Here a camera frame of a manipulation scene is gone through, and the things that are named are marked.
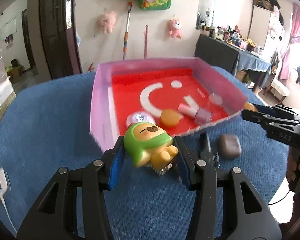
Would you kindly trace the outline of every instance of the black bag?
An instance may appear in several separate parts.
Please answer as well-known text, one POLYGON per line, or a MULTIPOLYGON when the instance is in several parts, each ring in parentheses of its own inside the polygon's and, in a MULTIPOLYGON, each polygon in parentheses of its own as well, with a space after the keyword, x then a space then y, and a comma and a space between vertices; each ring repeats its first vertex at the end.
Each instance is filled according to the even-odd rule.
MULTIPOLYGON (((277 6, 277 8, 280 10, 281 7, 277 0, 269 0, 269 2, 272 4, 272 6, 277 6)), ((281 13, 280 13, 279 21, 280 21, 281 25, 283 26, 284 20, 283 20, 283 16, 281 13)))

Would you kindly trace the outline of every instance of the pink bottle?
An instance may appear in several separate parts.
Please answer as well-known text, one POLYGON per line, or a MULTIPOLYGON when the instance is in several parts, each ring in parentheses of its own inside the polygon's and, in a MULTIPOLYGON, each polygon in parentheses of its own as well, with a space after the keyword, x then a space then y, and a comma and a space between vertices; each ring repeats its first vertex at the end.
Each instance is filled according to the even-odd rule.
POLYGON ((192 117, 196 125, 205 125, 211 122, 212 120, 211 112, 209 112, 204 108, 199 108, 199 110, 197 110, 185 104, 180 104, 178 107, 178 112, 181 114, 185 114, 189 117, 192 117))

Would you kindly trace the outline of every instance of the dark table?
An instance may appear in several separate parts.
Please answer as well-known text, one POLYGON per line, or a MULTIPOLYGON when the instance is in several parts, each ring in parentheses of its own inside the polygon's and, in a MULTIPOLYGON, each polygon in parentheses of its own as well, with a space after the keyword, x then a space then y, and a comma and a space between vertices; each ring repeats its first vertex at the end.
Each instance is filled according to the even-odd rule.
POLYGON ((232 75, 237 70, 246 70, 256 87, 261 87, 270 74, 271 64, 254 56, 249 51, 243 51, 227 42, 215 40, 205 35, 200 35, 195 49, 195 57, 203 59, 211 66, 218 66, 232 75))

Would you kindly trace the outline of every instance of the white chair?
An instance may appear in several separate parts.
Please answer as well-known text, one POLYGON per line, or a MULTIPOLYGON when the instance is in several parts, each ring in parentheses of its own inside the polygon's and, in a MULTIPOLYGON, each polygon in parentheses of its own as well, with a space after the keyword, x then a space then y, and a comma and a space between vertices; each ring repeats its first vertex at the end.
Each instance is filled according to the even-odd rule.
POLYGON ((282 99, 279 102, 279 105, 282 105, 283 100, 290 95, 289 89, 284 84, 282 84, 279 80, 274 79, 271 82, 271 86, 269 86, 266 89, 264 94, 268 93, 272 88, 274 88, 276 91, 278 91, 282 95, 282 99))

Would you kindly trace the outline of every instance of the pink plush toy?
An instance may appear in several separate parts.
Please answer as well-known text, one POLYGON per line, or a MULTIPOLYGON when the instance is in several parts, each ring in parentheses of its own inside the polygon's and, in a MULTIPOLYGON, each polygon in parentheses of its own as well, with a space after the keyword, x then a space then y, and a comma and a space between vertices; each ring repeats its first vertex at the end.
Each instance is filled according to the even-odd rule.
POLYGON ((111 33, 115 24, 115 12, 105 13, 99 20, 103 34, 111 33))
POLYGON ((177 37, 177 38, 181 39, 182 25, 181 25, 180 21, 173 19, 173 20, 168 21, 168 25, 169 25, 169 28, 170 28, 169 34, 171 35, 171 37, 172 38, 177 37))

